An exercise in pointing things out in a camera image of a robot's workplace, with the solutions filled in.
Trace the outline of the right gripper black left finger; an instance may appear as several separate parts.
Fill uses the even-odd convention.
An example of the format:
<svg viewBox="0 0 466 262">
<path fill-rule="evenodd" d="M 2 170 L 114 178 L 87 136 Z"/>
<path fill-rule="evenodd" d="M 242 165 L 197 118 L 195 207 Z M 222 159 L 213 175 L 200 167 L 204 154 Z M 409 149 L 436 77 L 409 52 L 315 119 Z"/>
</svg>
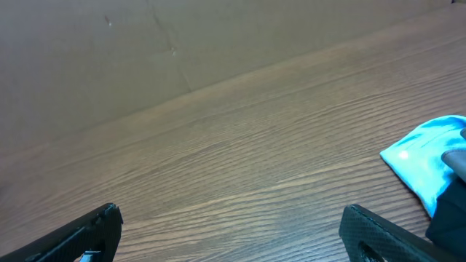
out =
<svg viewBox="0 0 466 262">
<path fill-rule="evenodd" d="M 119 207 L 106 203 L 1 257 L 1 262 L 112 262 L 122 235 Z"/>
</svg>

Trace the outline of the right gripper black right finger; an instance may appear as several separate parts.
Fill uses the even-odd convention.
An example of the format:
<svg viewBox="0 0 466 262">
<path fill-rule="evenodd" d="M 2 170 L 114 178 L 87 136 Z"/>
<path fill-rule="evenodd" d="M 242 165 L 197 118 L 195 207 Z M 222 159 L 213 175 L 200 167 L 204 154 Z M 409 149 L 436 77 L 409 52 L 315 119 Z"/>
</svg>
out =
<svg viewBox="0 0 466 262">
<path fill-rule="evenodd" d="M 351 262 L 462 260 L 360 205 L 348 205 L 344 208 L 339 236 Z"/>
</svg>

